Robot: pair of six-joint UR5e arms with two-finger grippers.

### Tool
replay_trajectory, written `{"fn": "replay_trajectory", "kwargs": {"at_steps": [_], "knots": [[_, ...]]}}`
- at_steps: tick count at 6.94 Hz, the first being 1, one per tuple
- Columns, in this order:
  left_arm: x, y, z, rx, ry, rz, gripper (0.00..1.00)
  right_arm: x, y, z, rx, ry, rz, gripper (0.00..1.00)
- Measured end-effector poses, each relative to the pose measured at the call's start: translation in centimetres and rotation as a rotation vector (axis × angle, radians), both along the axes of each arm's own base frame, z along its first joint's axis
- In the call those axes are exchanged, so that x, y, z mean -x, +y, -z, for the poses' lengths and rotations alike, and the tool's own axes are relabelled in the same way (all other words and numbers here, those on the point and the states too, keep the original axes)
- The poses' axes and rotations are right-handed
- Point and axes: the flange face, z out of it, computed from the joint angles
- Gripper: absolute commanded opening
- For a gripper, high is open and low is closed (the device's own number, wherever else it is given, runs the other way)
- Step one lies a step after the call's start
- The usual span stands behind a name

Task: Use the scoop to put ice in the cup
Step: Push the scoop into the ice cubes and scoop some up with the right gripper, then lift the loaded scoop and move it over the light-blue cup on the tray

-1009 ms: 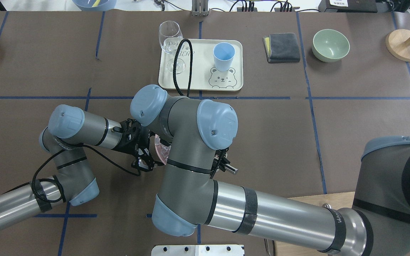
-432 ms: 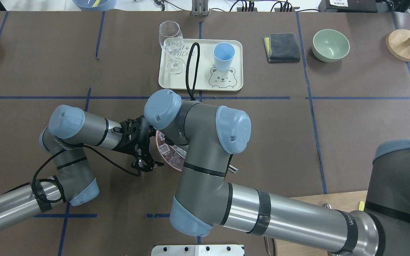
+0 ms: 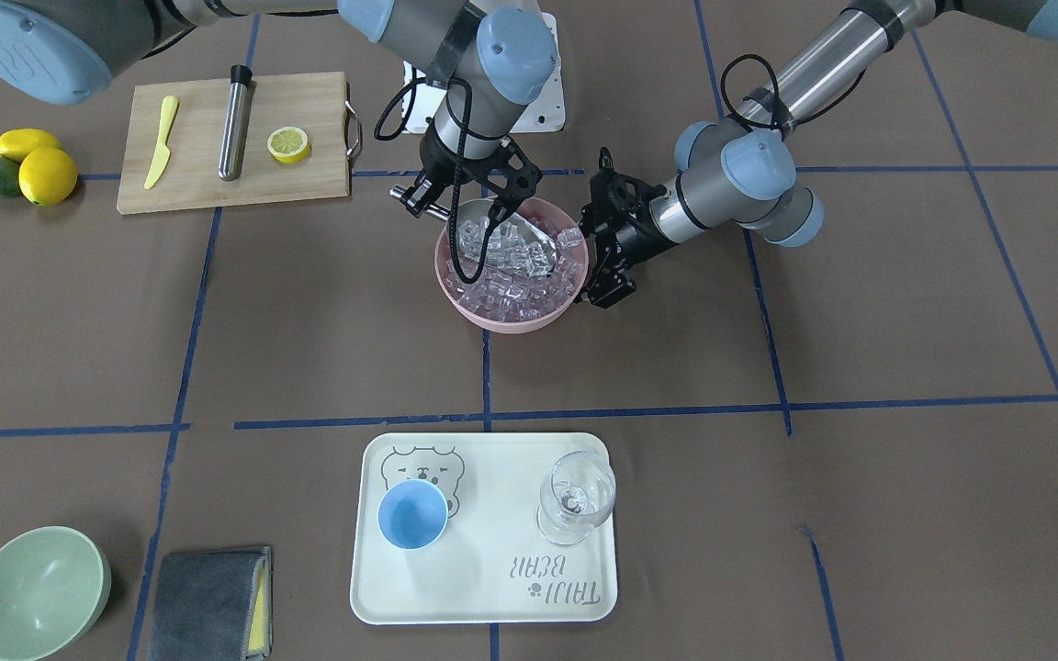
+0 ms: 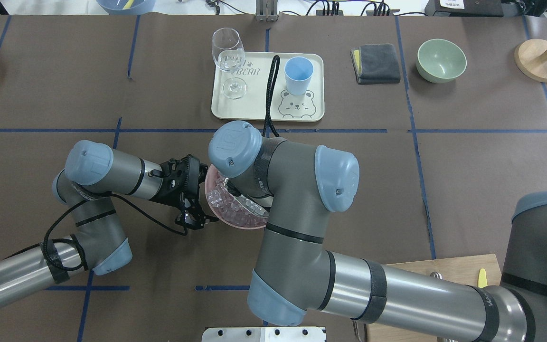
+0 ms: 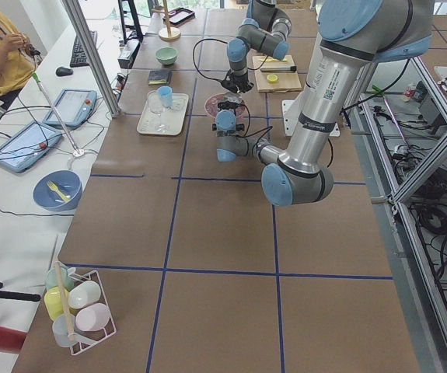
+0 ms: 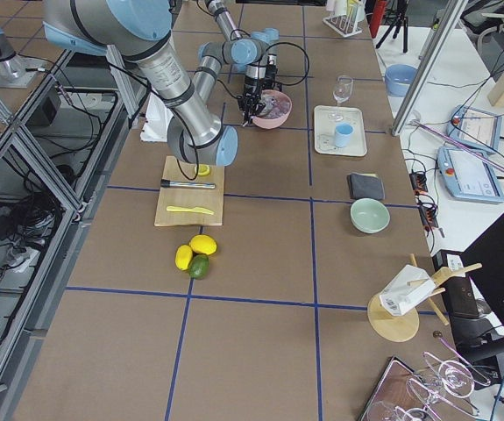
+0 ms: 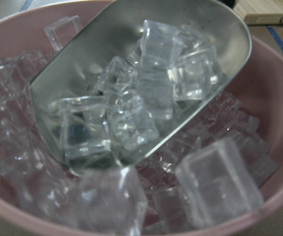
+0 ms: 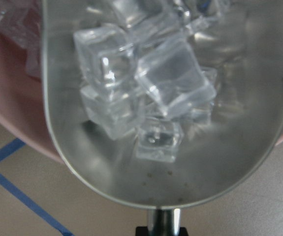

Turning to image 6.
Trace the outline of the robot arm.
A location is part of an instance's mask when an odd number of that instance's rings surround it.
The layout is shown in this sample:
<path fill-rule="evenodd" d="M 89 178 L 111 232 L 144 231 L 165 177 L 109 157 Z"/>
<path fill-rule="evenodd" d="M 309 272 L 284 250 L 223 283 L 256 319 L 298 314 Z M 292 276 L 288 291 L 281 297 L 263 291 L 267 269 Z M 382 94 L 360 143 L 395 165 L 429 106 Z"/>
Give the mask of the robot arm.
<path fill-rule="evenodd" d="M 228 166 L 237 155 L 237 131 L 206 103 L 222 66 L 263 63 L 268 43 L 240 38 L 223 2 L 209 1 L 207 7 L 225 40 L 201 47 L 201 66 L 194 75 L 183 67 L 171 41 L 168 1 L 46 1 L 44 30 L 50 42 L 82 54 L 104 56 L 108 46 L 115 46 L 172 112 L 167 143 L 174 156 L 187 163 Z"/>
<path fill-rule="evenodd" d="M 243 62 L 231 64 L 232 70 L 245 75 L 245 92 L 263 89 L 282 90 L 276 82 L 277 47 L 280 33 L 275 28 L 262 31 L 245 32 L 238 29 L 223 1 L 205 1 L 209 14 L 213 16 L 227 41 L 237 41 L 236 56 L 242 56 Z"/>

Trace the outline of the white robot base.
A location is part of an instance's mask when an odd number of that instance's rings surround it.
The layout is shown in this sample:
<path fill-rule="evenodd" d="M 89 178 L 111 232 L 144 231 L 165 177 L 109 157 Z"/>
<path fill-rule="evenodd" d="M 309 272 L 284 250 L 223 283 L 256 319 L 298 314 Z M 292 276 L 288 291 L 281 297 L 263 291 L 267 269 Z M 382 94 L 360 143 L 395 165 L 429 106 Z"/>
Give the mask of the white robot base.
<path fill-rule="evenodd" d="M 149 95 L 145 123 L 140 133 L 143 142 L 167 142 L 167 130 L 173 113 L 154 94 Z"/>

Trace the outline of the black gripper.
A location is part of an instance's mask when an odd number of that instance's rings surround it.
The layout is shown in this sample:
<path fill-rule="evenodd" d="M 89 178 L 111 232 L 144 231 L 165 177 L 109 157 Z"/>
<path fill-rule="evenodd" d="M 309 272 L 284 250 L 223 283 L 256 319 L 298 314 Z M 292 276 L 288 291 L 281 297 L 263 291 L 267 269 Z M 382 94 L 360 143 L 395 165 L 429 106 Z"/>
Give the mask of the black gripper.
<path fill-rule="evenodd" d="M 276 80 L 278 69 L 275 63 L 268 62 L 265 72 L 265 89 L 282 91 L 282 83 Z"/>
<path fill-rule="evenodd" d="M 266 104 L 262 101 L 264 79 L 246 75 L 244 78 L 244 90 L 238 97 L 238 106 L 242 111 L 242 127 L 247 127 L 254 117 L 262 114 Z"/>

